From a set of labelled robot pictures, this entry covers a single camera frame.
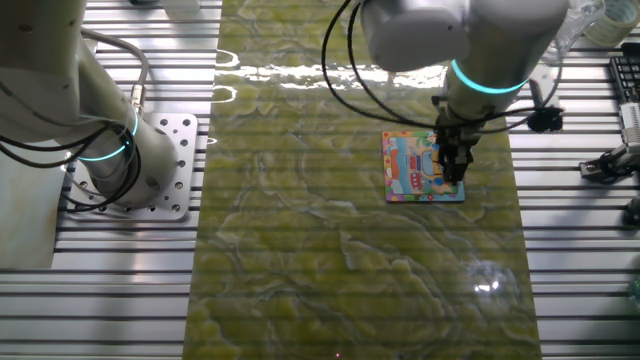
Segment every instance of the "green marble surface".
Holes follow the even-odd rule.
[[[475,148],[465,203],[387,204],[381,135],[405,128],[327,90],[320,45],[339,4],[224,1],[184,359],[539,359],[507,135]],[[346,26],[331,78],[374,109]],[[446,64],[389,75],[357,30],[372,88],[434,119]]]

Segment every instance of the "metal slats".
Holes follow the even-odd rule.
[[[0,359],[180,358],[221,10],[219,0],[202,3],[201,13],[185,20],[171,19],[157,4],[90,1],[85,26],[148,54],[146,110],[199,118],[193,211],[180,226],[63,220],[53,269],[0,273]],[[137,60],[103,44],[98,49],[128,93]],[[568,110],[565,131],[533,135],[519,127],[511,135],[542,351],[546,360],[637,359],[640,324],[625,291],[640,268],[640,237],[618,220],[640,184],[636,178],[591,184],[577,172],[579,161],[620,144],[606,67],[620,52],[584,39],[574,49],[559,89]],[[529,96],[525,88],[514,108],[530,105]]]

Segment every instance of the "black cable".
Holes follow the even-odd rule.
[[[142,50],[140,50],[139,48],[133,46],[132,44],[118,39],[116,37],[113,36],[109,36],[109,35],[104,35],[104,34],[100,34],[99,32],[93,31],[93,30],[89,30],[86,28],[82,28],[80,30],[80,33],[82,34],[82,36],[87,37],[89,39],[93,39],[93,40],[97,40],[100,42],[103,42],[105,44],[109,44],[115,47],[118,47],[120,49],[123,50],[127,50],[130,53],[132,53],[134,56],[136,56],[141,63],[141,68],[140,68],[140,77],[138,78],[138,81],[136,82],[136,85],[143,85],[145,84],[145,82],[147,81],[147,76],[149,75],[149,60],[147,59],[147,56],[142,52]]]
[[[96,131],[93,135],[91,135],[89,137],[89,140],[84,143],[84,145],[82,145],[82,147],[73,155],[71,155],[71,157],[62,160],[62,161],[58,161],[55,163],[48,163],[48,164],[42,164],[42,163],[36,163],[30,160],[27,160],[15,153],[13,153],[11,150],[7,149],[6,147],[4,147],[2,144],[0,144],[0,152],[2,152],[3,154],[7,155],[8,157],[10,157],[11,159],[26,165],[26,166],[30,166],[32,168],[36,168],[36,169],[51,169],[51,168],[55,168],[58,166],[63,166],[63,165],[68,165],[71,162],[77,160],[80,156],[82,156],[82,154],[89,148],[89,146],[91,146],[93,144],[94,141],[96,141],[96,139],[98,139],[98,137],[100,137],[100,135],[102,135],[105,131],[116,127],[117,125],[113,124],[113,123],[107,123],[102,129]]]
[[[76,142],[72,142],[70,144],[67,145],[60,145],[60,146],[33,146],[33,145],[28,145],[28,144],[23,144],[19,141],[16,140],[11,140],[9,138],[6,138],[2,135],[0,135],[0,142],[3,143],[7,143],[11,146],[15,146],[19,149],[24,149],[24,150],[29,150],[29,151],[39,151],[39,152],[57,152],[57,151],[64,151],[64,150],[70,150],[73,148],[76,148],[80,145],[85,144],[87,141],[90,141],[94,136],[96,135],[96,133],[93,133],[85,138],[82,138]]]
[[[127,130],[127,136],[129,137],[128,142],[130,144],[133,144],[133,135],[128,130]],[[134,162],[134,161],[131,161],[129,163],[129,169],[127,170],[127,176],[126,176],[125,180],[122,182],[122,185],[116,190],[116,192],[114,192],[111,196],[109,196],[103,202],[101,202],[99,204],[82,203],[80,201],[72,199],[67,194],[62,194],[61,196],[64,199],[66,199],[70,203],[76,205],[75,209],[67,209],[66,211],[68,213],[80,213],[80,212],[88,212],[88,211],[100,209],[100,208],[103,208],[103,207],[106,207],[108,205],[111,205],[111,204],[115,203],[116,201],[120,200],[123,196],[125,196],[133,188],[133,186],[136,184],[136,182],[140,178],[140,172],[141,172],[141,168],[142,168],[142,161],[141,161],[142,158],[141,158],[141,155],[140,155],[140,150],[138,149],[138,147],[136,145],[133,145],[133,148],[134,149],[131,150],[128,155],[129,156],[134,156],[135,155],[136,158],[138,159],[138,161],[137,161],[137,163]],[[133,167],[134,166],[136,167],[136,172],[135,172],[135,175],[133,177],[131,177],[131,174],[133,174]]]
[[[358,83],[360,84],[360,86],[362,86],[362,88],[367,93],[367,95],[369,95],[369,97],[376,104],[378,104],[378,106],[380,106],[384,111],[389,113],[389,115],[394,116],[399,121],[404,121],[405,117],[396,113],[387,105],[385,105],[380,99],[378,99],[378,97],[375,96],[373,91],[369,89],[369,86],[367,86],[367,84],[364,82],[364,80],[360,76],[360,72],[358,71],[358,67],[356,66],[355,56],[353,55],[353,27],[355,25],[356,15],[358,14],[359,9],[360,9],[360,4],[356,4],[356,6],[353,7],[353,11],[351,12],[351,17],[349,18],[349,27],[347,29],[347,50],[349,51],[349,62],[351,63],[351,69],[353,69],[353,73],[356,75],[356,79],[358,80]]]

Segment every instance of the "metal plate with holes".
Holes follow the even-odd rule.
[[[73,213],[70,217],[81,222],[178,222],[185,218],[189,211],[191,179],[193,177],[194,156],[198,136],[198,120],[190,114],[146,114],[146,121],[162,130],[173,141],[178,152],[176,174],[167,188],[147,204],[145,208],[129,210],[117,205],[86,213]],[[96,191],[89,178],[87,169],[78,162],[74,179],[87,190]],[[74,186],[71,197],[81,202],[92,204],[104,198],[92,196]]]

